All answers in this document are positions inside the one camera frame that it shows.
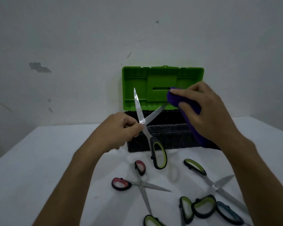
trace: tabletop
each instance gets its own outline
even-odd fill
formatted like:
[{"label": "tabletop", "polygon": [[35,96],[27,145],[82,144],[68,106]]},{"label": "tabletop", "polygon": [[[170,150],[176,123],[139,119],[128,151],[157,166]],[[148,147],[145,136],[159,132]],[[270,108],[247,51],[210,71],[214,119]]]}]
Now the tabletop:
[{"label": "tabletop", "polygon": [[[272,172],[283,184],[283,132],[254,118],[234,119],[238,129],[253,140]],[[0,158],[0,225],[31,225],[67,168],[73,153],[97,124],[38,127]],[[207,171],[212,181],[233,174],[230,163],[219,150],[201,147],[167,150],[168,164],[156,170],[150,152],[128,153],[127,147],[112,150],[99,160],[91,180],[80,225],[142,225],[148,214],[138,187],[117,191],[114,177],[136,180],[133,163],[146,165],[144,181],[172,193],[146,188],[153,215],[166,225],[180,225],[179,198],[194,201],[208,189],[204,180],[184,166],[190,158]],[[236,179],[224,189],[243,202]],[[244,219],[249,216],[216,194]],[[191,225],[231,225],[214,213],[208,219],[194,218]]]}]

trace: person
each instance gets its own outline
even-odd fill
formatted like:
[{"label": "person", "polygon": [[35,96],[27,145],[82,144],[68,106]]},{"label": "person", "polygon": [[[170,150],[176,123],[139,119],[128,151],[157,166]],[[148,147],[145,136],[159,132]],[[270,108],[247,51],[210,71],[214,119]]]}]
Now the person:
[{"label": "person", "polygon": [[[260,158],[254,143],[238,131],[221,98],[204,82],[171,92],[200,104],[200,115],[184,102],[179,107],[195,129],[214,142],[229,160],[254,225],[283,226],[283,186]],[[102,122],[74,153],[33,225],[79,225],[98,160],[142,129],[142,124],[121,112]]]}]

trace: peeling paint patch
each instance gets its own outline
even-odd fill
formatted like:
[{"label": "peeling paint patch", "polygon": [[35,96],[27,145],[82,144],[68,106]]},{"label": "peeling paint patch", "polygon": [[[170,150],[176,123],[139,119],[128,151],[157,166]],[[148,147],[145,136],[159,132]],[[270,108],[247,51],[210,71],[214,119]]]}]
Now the peeling paint patch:
[{"label": "peeling paint patch", "polygon": [[131,55],[131,53],[132,53],[132,52],[130,52],[130,54],[128,55],[128,57],[127,57],[127,58],[129,58],[129,56]]},{"label": "peeling paint patch", "polygon": [[42,67],[41,63],[34,62],[34,63],[29,63],[28,65],[32,70],[36,70],[39,73],[51,73],[51,70],[48,69],[47,67]]},{"label": "peeling paint patch", "polygon": [[4,104],[2,104],[2,103],[0,103],[0,105],[3,107],[3,108],[5,108],[6,110],[8,110],[8,111],[10,111],[11,113],[13,112],[10,108],[8,108],[6,105],[4,105]]}]

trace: person's right arm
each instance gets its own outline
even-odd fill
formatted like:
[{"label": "person's right arm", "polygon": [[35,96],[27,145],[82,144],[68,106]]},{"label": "person's right arm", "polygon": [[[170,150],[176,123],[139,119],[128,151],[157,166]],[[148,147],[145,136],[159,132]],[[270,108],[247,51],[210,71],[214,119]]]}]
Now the person's right arm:
[{"label": "person's right arm", "polygon": [[204,82],[171,93],[197,101],[197,115],[185,102],[179,107],[204,137],[214,142],[229,160],[255,226],[283,226],[283,186],[259,156],[252,141],[236,128],[221,98]]}]

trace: red-handled scissors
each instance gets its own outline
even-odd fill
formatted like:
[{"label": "red-handled scissors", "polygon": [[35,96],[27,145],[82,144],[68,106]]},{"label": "red-handled scissors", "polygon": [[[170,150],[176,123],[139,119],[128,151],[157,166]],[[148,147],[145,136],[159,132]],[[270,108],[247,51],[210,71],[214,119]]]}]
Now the red-handled scissors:
[{"label": "red-handled scissors", "polygon": [[149,204],[149,199],[148,199],[145,187],[150,188],[150,189],[155,189],[155,190],[162,190],[162,191],[166,191],[166,192],[172,192],[172,191],[167,190],[165,188],[162,188],[160,186],[156,186],[156,185],[150,184],[148,182],[142,181],[142,176],[146,172],[146,166],[142,161],[140,161],[140,160],[135,161],[134,166],[135,166],[137,177],[139,179],[138,182],[125,180],[125,179],[122,179],[122,178],[114,178],[111,182],[111,185],[114,189],[116,189],[118,191],[128,190],[132,187],[132,185],[138,186],[139,190],[141,192],[141,195],[144,199],[144,202],[147,206],[147,209],[148,209],[149,213],[152,215],[152,211],[151,211],[151,207],[150,207],[150,204]]}]

